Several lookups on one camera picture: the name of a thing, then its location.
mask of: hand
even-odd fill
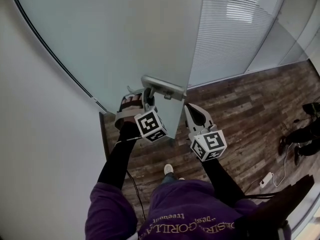
[[[138,100],[142,100],[142,95],[141,94],[137,94],[134,97],[129,97],[127,99],[123,99],[121,104],[124,103],[128,103],[131,101],[138,101]],[[136,110],[136,109],[142,109],[142,106],[129,106],[124,108],[122,111],[128,111],[128,110]],[[132,122],[132,123],[136,123],[135,117],[134,116],[129,116],[129,117],[124,117],[123,118],[123,122]]]

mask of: person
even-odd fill
[[[294,148],[294,163],[297,166],[302,156],[308,157],[320,151],[320,118],[308,126],[295,130],[288,136],[280,138],[279,154],[282,155],[285,150],[293,143],[306,143],[310,142],[303,147],[296,146]]]
[[[122,103],[134,101],[137,105],[140,99],[136,95]],[[212,184],[195,179],[178,180],[173,167],[166,164],[162,184],[153,191],[148,216],[137,231],[135,211],[121,189],[136,142],[126,140],[139,135],[134,118],[125,118],[118,144],[90,195],[86,240],[239,239],[235,220],[250,214],[257,205],[244,199],[244,192],[217,159],[202,163]]]

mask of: purple shirt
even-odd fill
[[[90,199],[87,240],[125,240],[136,232],[135,212],[120,189],[97,183]],[[212,184],[202,180],[162,184],[151,195],[138,239],[238,239],[234,221],[256,207],[242,199],[232,208],[215,197]]]

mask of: electrical outlet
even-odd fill
[[[268,172],[268,174],[260,181],[260,188],[264,188],[265,185],[272,179],[272,173]]]

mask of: sneaker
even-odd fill
[[[172,167],[172,165],[170,163],[167,163],[164,166],[164,175],[167,175],[168,173],[173,173],[174,172],[174,168]]]
[[[288,144],[286,144],[285,140],[286,140],[285,136],[282,136],[280,138],[280,144],[279,144],[279,149],[278,149],[280,156],[282,156],[284,154],[284,152],[286,151],[287,146],[288,146]]]
[[[299,154],[299,147],[296,146],[294,148],[294,164],[295,164],[295,166],[299,165],[300,158],[301,158],[301,155]]]

